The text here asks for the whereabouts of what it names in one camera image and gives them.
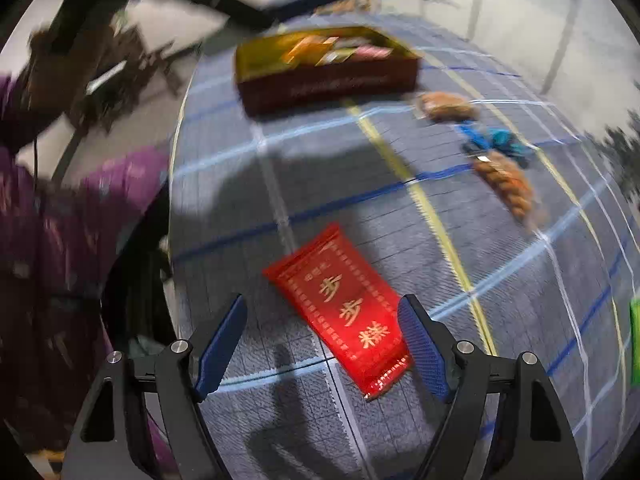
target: gray fabric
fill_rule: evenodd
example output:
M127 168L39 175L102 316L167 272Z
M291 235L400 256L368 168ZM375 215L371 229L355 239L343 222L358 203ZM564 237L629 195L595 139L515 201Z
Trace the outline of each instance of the gray fabric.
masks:
M300 18L289 27L326 23L370 23L426 48L486 99L540 101L512 70L418 18L345 14ZM213 440L235 478L410 478L443 416L442 407L413 371L389 393L365 403L261 271L337 221L399 294L417 294L456 338L482 345L468 297L406 189L393 186L398 178L341 103L251 121L238 101L232 63L232 52L200 62L177 138L172 181L170 237L182 334L188 336L220 308L231 291L244 294L250 310L222 386L202 404ZM420 84L465 93L426 61ZM612 314L613 298L626 344L628 383L628 303L634 286L629 267L640 269L640 232L615 184L609 189L598 172L604 172L601 161L593 155L595 168L554 108L556 117L540 104L494 104L530 142L543 143L600 241L602 254L579 208L535 161L526 174L548 214L544 232L552 240L567 303L580 326L581 358L550 252L514 222L475 174L456 170L467 160L455 128L418 122L408 101L398 96L355 100L422 180L476 287L498 354L514 357L531 350L539 356L574 428L585 471L599 478L616 446L623 446L635 428L640 408L638 394L626 387L619 425L625 378ZM484 124L504 127L479 106ZM568 144L549 142L554 137ZM434 180L436 171L444 171L440 176L446 178ZM482 470L496 400L492 397L486 406L470 479ZM592 414L591 423L586 413Z

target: metal screw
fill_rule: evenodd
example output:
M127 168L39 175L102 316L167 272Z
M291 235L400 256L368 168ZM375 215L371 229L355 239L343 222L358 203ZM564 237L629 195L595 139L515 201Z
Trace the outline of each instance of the metal screw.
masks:
M474 346L469 341L459 341L456 348L463 354L471 354L474 351Z
M171 343L171 352L176 354L181 354L189 347L189 343L187 343L184 339L178 339L178 341L174 341Z
M524 352L524 354L522 354L522 360L528 365L534 365L538 362L536 355L531 352Z
M122 359L122 352L118 352L117 350L107 355L107 362L112 365L116 364L120 359Z

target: plaid tablecloth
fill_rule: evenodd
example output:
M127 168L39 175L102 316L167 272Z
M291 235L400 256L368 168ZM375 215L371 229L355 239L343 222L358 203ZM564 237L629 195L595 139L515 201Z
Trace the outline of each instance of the plaid tablecloth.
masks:
M245 295L249 322L202 405L235 478L410 478L443 415L414 372L366 403L261 270L340 223L399 294L456 338L535 352L566 410L588 478L636 427L628 303L640 231L599 155L550 103L474 45L409 16L306 17L289 28L371 24L424 54L420 84L478 102L486 126L542 150L526 175L547 220L514 222L468 167L452 124L417 121L402 96L249 120L233 51L204 57L176 140L171 249L180 330ZM470 466L476 478L497 399Z

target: box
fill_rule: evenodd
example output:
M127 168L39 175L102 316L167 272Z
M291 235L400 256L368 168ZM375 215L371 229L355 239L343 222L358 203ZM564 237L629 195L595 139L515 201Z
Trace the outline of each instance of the box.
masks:
M392 48L386 59L347 60L325 65L281 61L304 37L364 37ZM236 49L236 85L247 115L267 114L295 105L354 94L410 92L415 89L420 56L398 40L370 27L297 30L243 43Z

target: purple clothing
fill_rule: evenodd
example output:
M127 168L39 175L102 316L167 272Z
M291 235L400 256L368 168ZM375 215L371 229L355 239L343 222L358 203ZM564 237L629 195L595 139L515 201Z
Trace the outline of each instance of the purple clothing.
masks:
M166 181L168 147L109 161L77 190L34 190L12 156L29 142L7 130L18 118L12 91L0 78L0 423L25 450L62 450L106 356L100 292Z

